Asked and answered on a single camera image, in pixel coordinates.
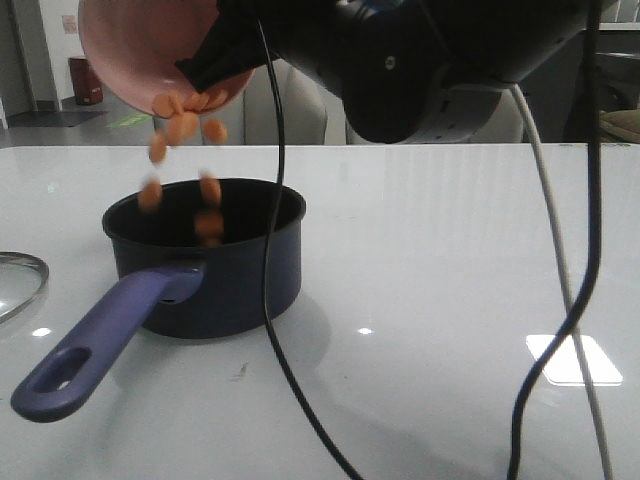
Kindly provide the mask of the black gripper finger holding bowl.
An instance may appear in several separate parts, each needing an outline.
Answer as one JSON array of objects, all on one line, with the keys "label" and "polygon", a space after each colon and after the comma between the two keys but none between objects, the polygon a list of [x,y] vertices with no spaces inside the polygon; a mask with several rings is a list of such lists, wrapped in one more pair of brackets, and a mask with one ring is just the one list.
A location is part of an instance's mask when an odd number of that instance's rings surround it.
[{"label": "black gripper finger holding bowl", "polygon": [[195,50],[174,62],[199,93],[277,59],[267,30],[280,15],[278,1],[219,1],[218,16]]}]

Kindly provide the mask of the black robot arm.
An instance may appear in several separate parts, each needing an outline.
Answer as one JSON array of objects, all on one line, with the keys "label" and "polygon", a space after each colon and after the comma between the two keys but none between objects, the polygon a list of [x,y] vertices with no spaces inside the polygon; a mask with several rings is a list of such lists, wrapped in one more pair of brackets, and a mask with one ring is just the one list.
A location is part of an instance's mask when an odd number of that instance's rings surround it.
[{"label": "black robot arm", "polygon": [[280,58],[374,143],[470,137],[501,93],[597,22],[603,1],[221,1],[177,61],[198,91]]}]

